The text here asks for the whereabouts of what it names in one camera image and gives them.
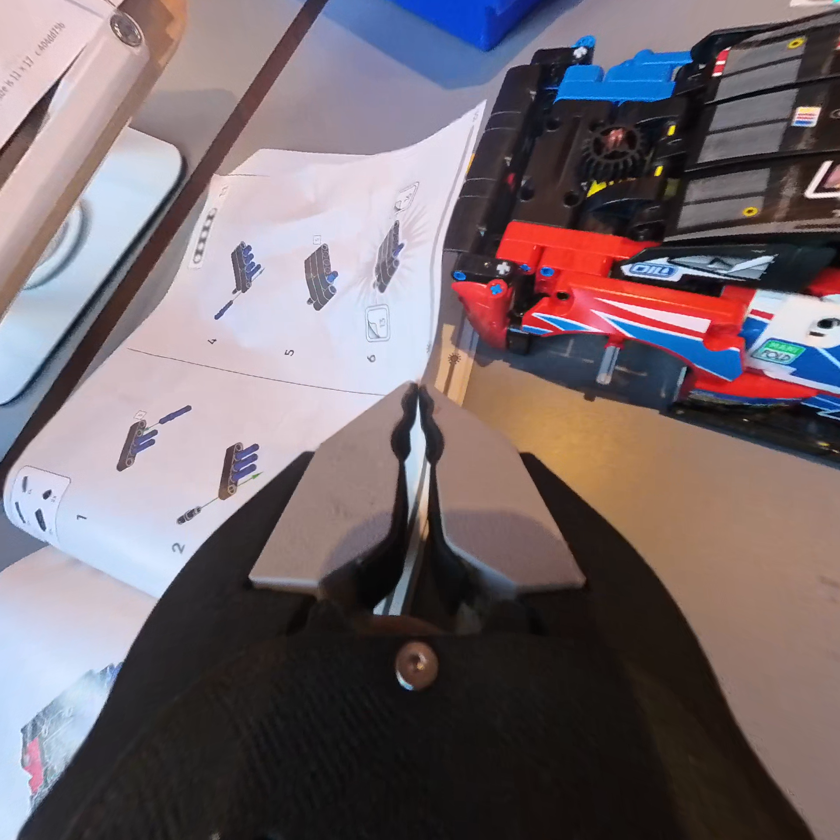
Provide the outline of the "printed instruction sheet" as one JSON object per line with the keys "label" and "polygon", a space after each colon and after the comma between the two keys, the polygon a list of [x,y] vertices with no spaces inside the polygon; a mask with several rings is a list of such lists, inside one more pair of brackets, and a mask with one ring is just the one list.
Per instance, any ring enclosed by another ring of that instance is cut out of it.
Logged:
{"label": "printed instruction sheet", "polygon": [[107,1],[1,2],[1,145],[114,9]]}

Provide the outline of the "toy brick race car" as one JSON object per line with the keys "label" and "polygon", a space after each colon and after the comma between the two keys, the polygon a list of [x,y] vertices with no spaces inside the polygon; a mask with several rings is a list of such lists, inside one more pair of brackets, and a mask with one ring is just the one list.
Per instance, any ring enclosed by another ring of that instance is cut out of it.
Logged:
{"label": "toy brick race car", "polygon": [[602,340],[659,411],[838,466],[838,3],[609,70],[595,38],[503,78],[451,218],[488,345]]}

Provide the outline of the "grey desk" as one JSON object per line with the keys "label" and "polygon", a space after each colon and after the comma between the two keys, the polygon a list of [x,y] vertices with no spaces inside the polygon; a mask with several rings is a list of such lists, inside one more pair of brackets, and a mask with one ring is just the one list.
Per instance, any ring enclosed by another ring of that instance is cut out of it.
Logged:
{"label": "grey desk", "polygon": [[211,176],[326,4],[186,3],[182,42],[130,124],[176,147],[181,172],[66,336],[23,391],[2,405],[2,476],[70,394],[162,298]]}
{"label": "grey desk", "polygon": [[[372,154],[427,137],[536,49],[597,38],[609,67],[790,2],[582,2],[481,52],[392,2],[327,2],[217,173],[279,148]],[[838,838],[838,470],[562,386],[481,344],[465,407],[536,455],[638,551],[699,638],[735,718],[819,838]]]}

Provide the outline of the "blue plastic bin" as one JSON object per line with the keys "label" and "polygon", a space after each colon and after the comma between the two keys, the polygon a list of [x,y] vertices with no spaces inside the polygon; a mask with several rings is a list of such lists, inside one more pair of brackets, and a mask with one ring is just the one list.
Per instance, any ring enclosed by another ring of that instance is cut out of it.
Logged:
{"label": "blue plastic bin", "polygon": [[582,1],[394,1],[440,32],[483,52],[537,38]]}

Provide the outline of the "instruction booklet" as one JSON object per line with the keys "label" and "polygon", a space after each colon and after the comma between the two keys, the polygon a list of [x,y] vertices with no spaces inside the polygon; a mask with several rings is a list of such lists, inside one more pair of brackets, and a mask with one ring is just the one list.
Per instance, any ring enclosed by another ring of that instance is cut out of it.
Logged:
{"label": "instruction booklet", "polygon": [[486,104],[408,148],[259,150],[215,176],[161,302],[3,488],[2,838],[88,735],[155,602],[289,466],[425,372]]}

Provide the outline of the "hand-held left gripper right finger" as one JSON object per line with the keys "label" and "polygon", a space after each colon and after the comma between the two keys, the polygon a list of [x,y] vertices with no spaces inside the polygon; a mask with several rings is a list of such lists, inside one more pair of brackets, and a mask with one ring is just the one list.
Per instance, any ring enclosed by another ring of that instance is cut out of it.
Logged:
{"label": "hand-held left gripper right finger", "polygon": [[510,440],[433,387],[421,388],[418,407],[443,600],[584,588],[585,574]]}

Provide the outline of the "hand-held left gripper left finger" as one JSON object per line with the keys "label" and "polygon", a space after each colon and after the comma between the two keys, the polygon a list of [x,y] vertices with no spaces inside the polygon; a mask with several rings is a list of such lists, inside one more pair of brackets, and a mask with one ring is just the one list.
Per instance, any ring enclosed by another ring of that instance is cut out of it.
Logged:
{"label": "hand-held left gripper left finger", "polygon": [[376,607],[404,569],[406,461],[418,386],[399,385],[314,452],[249,581],[343,607]]}

